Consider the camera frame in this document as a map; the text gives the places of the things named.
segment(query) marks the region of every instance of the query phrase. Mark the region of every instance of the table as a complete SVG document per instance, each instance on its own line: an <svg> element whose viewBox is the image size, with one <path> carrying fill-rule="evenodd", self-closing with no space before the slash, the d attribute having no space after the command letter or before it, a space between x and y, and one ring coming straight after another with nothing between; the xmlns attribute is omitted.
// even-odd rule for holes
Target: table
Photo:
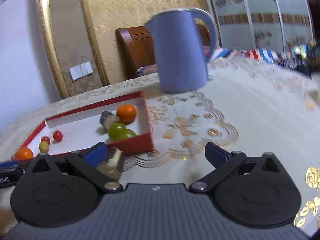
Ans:
<svg viewBox="0 0 320 240"><path fill-rule="evenodd" d="M214 170L203 153L208 141L248 156L274 152L301 192L302 206L294 223L312 235L320 215L320 109L310 97L316 84L299 73L250 59L216 60L208 67L209 82L197 91L164 94L154 73L27 114L0 136L0 160L12 156L45 117L142 90L155 150L126 160L120 179L124 187L179 182L188 187ZM0 190L1 234L17 223L9 205L12 190Z"/></svg>

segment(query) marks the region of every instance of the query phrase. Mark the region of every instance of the orange fruit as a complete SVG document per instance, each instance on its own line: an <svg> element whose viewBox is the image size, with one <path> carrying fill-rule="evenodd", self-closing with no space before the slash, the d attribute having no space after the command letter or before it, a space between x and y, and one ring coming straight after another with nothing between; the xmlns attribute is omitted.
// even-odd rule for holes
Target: orange fruit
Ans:
<svg viewBox="0 0 320 240"><path fill-rule="evenodd" d="M137 116L137 110L133 105L126 104L119 106L116 115L120 118L123 123L133 122Z"/></svg>
<svg viewBox="0 0 320 240"><path fill-rule="evenodd" d="M28 147L23 146L16 152L15 157L17 160L31 159L33 158L33 153Z"/></svg>

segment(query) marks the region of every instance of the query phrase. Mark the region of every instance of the beige wall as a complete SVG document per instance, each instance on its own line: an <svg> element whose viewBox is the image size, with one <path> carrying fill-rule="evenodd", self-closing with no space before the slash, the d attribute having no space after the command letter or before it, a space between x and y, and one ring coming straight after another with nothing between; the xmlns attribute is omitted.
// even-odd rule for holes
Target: beige wall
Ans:
<svg viewBox="0 0 320 240"><path fill-rule="evenodd" d="M102 87L82 14L80 0L49 0L52 36L69 94ZM69 69L90 61L93 73L72 81Z"/></svg>
<svg viewBox="0 0 320 240"><path fill-rule="evenodd" d="M175 7L208 10L206 0L89 0L92 22L110 83L125 80L115 30L141 26L151 15Z"/></svg>

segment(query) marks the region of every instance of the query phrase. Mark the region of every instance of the glass panel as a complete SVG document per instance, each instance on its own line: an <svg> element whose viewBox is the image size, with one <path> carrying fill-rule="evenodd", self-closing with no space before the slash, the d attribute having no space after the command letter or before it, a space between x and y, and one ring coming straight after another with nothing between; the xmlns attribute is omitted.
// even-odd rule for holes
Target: glass panel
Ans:
<svg viewBox="0 0 320 240"><path fill-rule="evenodd" d="M276 0L248 0L256 48L282 53L283 40Z"/></svg>
<svg viewBox="0 0 320 240"><path fill-rule="evenodd" d="M221 43L228 49L252 49L251 33L243 0L213 0L220 24Z"/></svg>
<svg viewBox="0 0 320 240"><path fill-rule="evenodd" d="M312 39L305 0L278 0L286 49Z"/></svg>

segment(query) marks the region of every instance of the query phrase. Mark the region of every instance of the kettle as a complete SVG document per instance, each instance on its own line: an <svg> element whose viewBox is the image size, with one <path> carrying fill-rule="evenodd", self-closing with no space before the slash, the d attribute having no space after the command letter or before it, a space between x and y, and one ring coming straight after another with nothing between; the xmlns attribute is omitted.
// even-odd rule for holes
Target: kettle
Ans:
<svg viewBox="0 0 320 240"><path fill-rule="evenodd" d="M208 55L194 18L207 25L211 46ZM215 46L212 16L199 8L177 8L160 12L145 23L150 32L161 90L180 93L197 90L207 84L207 63Z"/></svg>

